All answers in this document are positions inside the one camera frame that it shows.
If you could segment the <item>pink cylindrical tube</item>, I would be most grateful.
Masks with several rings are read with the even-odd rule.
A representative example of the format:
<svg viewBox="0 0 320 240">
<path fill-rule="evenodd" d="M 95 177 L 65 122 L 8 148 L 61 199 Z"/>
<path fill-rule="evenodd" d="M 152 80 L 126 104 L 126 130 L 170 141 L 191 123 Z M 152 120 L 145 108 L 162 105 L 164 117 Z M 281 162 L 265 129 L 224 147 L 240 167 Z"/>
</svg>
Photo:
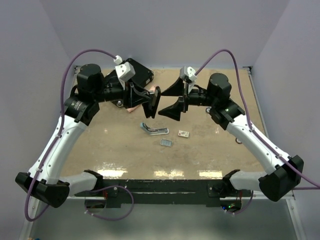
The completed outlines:
<svg viewBox="0 0 320 240">
<path fill-rule="evenodd" d="M 151 91 L 151 92 L 154 92 L 155 90 L 156 90 L 156 87 L 155 87 L 154 85 L 152 85 L 152 86 L 149 88 L 149 91 Z M 141 106 L 141 105 L 139 104 L 139 105 L 134 106 L 134 107 L 132 107 L 132 108 L 127 108 L 126 110 L 127 110 L 128 113 L 132 113 L 133 111 L 135 111 L 136 109 L 138 109 L 140 106 Z"/>
</svg>

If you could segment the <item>aluminium rail frame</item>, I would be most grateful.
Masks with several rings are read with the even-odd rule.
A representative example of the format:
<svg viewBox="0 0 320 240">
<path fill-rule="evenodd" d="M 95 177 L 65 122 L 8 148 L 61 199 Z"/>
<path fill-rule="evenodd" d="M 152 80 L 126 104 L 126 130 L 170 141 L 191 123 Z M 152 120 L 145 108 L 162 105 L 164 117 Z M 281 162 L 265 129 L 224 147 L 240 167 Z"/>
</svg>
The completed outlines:
<svg viewBox="0 0 320 240">
<path fill-rule="evenodd" d="M 61 100 L 61 116 L 44 151 L 27 172 L 19 172 L 15 178 L 28 198 L 58 208 L 70 196 L 100 195 L 108 208 L 123 204 L 205 205 L 236 215 L 244 209 L 241 201 L 227 205 L 224 198 L 240 193 L 252 196 L 259 191 L 277 202 L 301 182 L 302 158 L 281 150 L 254 127 L 249 115 L 231 99 L 232 86 L 226 75 L 212 74 L 207 87 L 202 88 L 196 85 L 197 72 L 183 67 L 175 83 L 161 91 L 159 87 L 146 90 L 135 83 L 134 77 L 141 70 L 129 61 L 122 62 L 114 69 L 117 83 L 111 83 L 97 64 L 81 67 L 69 98 Z M 92 170 L 62 178 L 62 167 L 99 111 L 99 104 L 116 101 L 125 108 L 142 105 L 147 118 L 161 115 L 176 121 L 189 106 L 208 107 L 211 119 L 239 140 L 260 162 L 263 171 L 235 169 L 217 180 L 105 180 Z"/>
</svg>

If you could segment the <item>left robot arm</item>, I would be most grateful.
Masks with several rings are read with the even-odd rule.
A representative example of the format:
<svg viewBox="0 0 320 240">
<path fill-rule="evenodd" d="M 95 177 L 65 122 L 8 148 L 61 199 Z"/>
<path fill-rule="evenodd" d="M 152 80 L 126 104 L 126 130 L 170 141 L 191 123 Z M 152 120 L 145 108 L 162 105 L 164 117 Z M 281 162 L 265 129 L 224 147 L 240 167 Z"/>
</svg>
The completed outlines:
<svg viewBox="0 0 320 240">
<path fill-rule="evenodd" d="M 100 110 L 100 103 L 121 101 L 124 108 L 142 105 L 146 118 L 154 118 L 160 89 L 145 89 L 153 79 L 154 73 L 133 59 L 127 59 L 107 75 L 97 64 L 83 65 L 47 146 L 28 172 L 17 174 L 15 182 L 27 194 L 53 208 L 84 191 L 99 196 L 104 190 L 101 174 L 85 170 L 62 178 L 62 168 L 78 138 Z"/>
</svg>

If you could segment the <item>staple box sleeve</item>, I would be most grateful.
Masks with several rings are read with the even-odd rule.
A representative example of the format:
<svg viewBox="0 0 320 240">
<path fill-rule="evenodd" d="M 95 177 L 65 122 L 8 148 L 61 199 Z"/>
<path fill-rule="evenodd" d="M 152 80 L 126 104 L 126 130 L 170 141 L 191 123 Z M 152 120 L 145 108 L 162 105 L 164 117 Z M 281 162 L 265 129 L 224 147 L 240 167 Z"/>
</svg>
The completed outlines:
<svg viewBox="0 0 320 240">
<path fill-rule="evenodd" d="M 188 131 L 179 130 L 178 136 L 183 138 L 188 138 L 190 136 L 190 133 Z"/>
</svg>

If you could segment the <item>blue white stapler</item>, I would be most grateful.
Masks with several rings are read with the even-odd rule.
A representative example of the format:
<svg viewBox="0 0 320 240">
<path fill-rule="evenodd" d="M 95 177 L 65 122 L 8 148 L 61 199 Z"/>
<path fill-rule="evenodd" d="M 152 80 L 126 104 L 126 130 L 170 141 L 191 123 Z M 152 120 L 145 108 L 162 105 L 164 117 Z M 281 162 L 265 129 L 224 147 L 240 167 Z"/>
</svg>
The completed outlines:
<svg viewBox="0 0 320 240">
<path fill-rule="evenodd" d="M 168 128 L 151 128 L 147 126 L 144 122 L 140 123 L 140 128 L 150 136 L 167 135 L 170 130 Z"/>
</svg>

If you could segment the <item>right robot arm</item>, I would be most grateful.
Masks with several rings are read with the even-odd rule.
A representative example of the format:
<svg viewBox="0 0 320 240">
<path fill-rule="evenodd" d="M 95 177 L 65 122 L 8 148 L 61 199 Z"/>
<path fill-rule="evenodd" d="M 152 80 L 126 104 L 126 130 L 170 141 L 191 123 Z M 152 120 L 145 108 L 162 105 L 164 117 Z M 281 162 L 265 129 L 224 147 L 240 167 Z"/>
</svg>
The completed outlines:
<svg viewBox="0 0 320 240">
<path fill-rule="evenodd" d="M 177 96 L 177 101 L 158 113 L 179 121 L 189 106 L 209 107 L 211 119 L 238 139 L 259 161 L 262 172 L 239 169 L 226 174 L 213 186 L 221 197 L 235 196 L 241 190 L 262 192 L 277 202 L 301 182 L 304 161 L 298 155 L 291 157 L 273 144 L 253 124 L 249 124 L 245 111 L 231 99 L 232 86 L 223 73 L 210 76 L 207 88 L 190 89 L 191 81 L 180 77 L 162 96 Z"/>
</svg>

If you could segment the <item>black stapler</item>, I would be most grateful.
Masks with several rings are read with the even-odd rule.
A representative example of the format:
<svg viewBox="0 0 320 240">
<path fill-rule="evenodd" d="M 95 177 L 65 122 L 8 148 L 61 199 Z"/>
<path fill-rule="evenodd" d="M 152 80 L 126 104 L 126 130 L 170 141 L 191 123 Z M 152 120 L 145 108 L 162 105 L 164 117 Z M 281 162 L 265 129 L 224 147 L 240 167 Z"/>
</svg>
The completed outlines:
<svg viewBox="0 0 320 240">
<path fill-rule="evenodd" d="M 156 105 L 156 111 L 159 106 L 160 98 L 161 98 L 161 89 L 159 86 L 155 87 L 155 91 L 149 91 L 150 100 L 148 101 L 149 104 L 153 106 Z"/>
</svg>

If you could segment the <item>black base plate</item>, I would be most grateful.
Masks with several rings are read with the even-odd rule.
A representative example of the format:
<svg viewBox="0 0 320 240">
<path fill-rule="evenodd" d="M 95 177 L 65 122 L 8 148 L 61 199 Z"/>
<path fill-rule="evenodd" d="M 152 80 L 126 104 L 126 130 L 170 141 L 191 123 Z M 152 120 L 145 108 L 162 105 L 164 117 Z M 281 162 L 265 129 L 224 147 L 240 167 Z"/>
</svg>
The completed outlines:
<svg viewBox="0 0 320 240">
<path fill-rule="evenodd" d="M 225 198 L 236 198 L 238 190 L 224 185 L 221 179 L 104 179 L 97 187 L 111 187 L 99 192 L 83 191 L 76 197 L 106 200 L 108 208 L 131 204 L 132 200 L 124 187 L 133 195 L 135 204 L 143 205 L 227 205 Z"/>
</svg>

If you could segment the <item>silver round disc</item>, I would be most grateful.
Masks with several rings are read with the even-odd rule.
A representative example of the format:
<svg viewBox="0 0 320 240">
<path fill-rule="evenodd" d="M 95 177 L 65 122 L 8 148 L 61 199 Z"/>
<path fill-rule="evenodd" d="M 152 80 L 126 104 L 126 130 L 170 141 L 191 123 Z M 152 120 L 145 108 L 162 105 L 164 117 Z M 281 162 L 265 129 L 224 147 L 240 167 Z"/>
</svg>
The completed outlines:
<svg viewBox="0 0 320 240">
<path fill-rule="evenodd" d="M 211 111 L 211 108 L 210 108 L 210 107 L 207 107 L 207 108 L 205 109 L 205 112 L 206 112 L 207 114 L 209 114 L 210 111 Z"/>
</svg>

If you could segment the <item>black hard case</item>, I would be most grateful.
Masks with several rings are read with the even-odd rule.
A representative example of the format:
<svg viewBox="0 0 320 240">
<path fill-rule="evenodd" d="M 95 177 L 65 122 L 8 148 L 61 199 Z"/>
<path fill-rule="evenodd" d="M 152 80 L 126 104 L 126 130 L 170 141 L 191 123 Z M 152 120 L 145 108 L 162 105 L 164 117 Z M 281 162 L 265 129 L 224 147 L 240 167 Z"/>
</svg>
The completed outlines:
<svg viewBox="0 0 320 240">
<path fill-rule="evenodd" d="M 144 65 L 142 65 L 141 63 L 137 62 L 132 58 L 128 58 L 121 64 L 124 64 L 125 62 L 129 62 L 134 67 L 134 70 L 135 70 L 135 75 L 130 80 L 133 81 L 134 85 L 139 85 L 142 88 L 146 89 L 148 84 L 153 81 L 154 73 L 149 68 L 145 67 Z M 123 88 L 125 87 L 125 82 L 118 79 L 115 69 L 112 70 L 110 73 L 108 73 L 104 77 L 104 80 L 108 80 L 116 84 L 120 82 Z"/>
</svg>

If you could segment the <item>staple tray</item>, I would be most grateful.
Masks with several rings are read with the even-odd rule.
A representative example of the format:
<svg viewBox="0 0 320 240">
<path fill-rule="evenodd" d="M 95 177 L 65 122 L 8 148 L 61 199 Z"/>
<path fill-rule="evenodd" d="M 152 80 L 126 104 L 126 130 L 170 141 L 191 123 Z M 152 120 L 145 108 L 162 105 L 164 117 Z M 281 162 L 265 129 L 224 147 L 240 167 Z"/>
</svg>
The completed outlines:
<svg viewBox="0 0 320 240">
<path fill-rule="evenodd" d="M 173 142 L 171 140 L 161 139 L 160 140 L 160 145 L 164 146 L 164 147 L 172 147 L 173 146 Z"/>
</svg>

